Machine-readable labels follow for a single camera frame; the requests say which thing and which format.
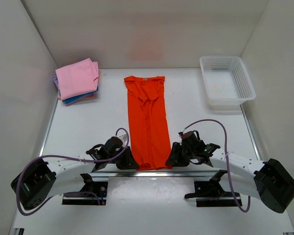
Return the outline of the orange t shirt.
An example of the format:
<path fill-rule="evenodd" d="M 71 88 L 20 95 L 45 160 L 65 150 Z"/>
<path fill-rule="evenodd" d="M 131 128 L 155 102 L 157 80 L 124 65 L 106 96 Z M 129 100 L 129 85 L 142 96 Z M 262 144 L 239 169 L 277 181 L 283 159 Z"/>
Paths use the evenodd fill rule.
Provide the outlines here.
<path fill-rule="evenodd" d="M 132 155 L 139 170 L 170 169 L 171 153 L 165 107 L 165 77 L 124 79 Z"/>

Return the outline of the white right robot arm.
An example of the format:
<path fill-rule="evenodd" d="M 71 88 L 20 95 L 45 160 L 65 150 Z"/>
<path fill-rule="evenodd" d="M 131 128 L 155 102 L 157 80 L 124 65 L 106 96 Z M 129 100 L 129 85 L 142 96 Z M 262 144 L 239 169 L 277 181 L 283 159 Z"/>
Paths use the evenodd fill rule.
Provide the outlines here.
<path fill-rule="evenodd" d="M 294 199 L 294 178 L 276 159 L 252 160 L 233 153 L 226 153 L 217 144 L 205 144 L 198 131 L 180 133 L 181 142 L 174 142 L 167 166 L 186 167 L 190 163 L 205 164 L 217 169 L 207 181 L 196 181 L 195 191 L 186 199 L 196 198 L 198 205 L 207 205 L 209 200 L 241 194 L 254 197 L 270 210 L 283 213 Z"/>

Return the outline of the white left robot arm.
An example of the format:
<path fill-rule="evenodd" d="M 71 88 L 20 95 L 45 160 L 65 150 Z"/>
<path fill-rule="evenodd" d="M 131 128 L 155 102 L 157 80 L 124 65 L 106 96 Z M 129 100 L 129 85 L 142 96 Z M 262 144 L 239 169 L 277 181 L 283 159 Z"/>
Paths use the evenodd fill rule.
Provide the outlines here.
<path fill-rule="evenodd" d="M 18 208 L 26 215 L 33 214 L 49 199 L 62 194 L 66 200 L 95 200 L 104 205 L 107 184 L 95 182 L 92 173 L 115 164 L 119 170 L 136 170 L 130 146 L 121 138 L 111 137 L 104 144 L 97 144 L 84 154 L 73 157 L 45 155 L 30 162 L 12 181 Z"/>

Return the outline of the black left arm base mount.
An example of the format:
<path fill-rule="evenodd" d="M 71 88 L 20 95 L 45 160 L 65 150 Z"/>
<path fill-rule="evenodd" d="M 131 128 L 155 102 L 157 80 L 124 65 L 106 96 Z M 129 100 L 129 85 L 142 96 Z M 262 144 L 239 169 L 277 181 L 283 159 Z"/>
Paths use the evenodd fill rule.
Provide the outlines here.
<path fill-rule="evenodd" d="M 107 201 L 108 178 L 94 178 L 81 174 L 84 185 L 79 191 L 63 194 L 62 205 L 105 206 Z"/>

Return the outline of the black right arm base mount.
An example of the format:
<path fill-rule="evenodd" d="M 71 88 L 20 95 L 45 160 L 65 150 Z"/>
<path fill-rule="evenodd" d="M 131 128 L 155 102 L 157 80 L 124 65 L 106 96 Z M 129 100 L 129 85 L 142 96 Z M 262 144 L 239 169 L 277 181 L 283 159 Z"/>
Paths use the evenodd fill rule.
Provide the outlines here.
<path fill-rule="evenodd" d="M 185 194 L 184 199 L 195 199 L 198 208 L 236 207 L 232 193 L 225 191 L 220 185 L 223 175 L 227 176 L 226 170 L 218 170 L 208 181 L 195 180 L 195 191 Z"/>

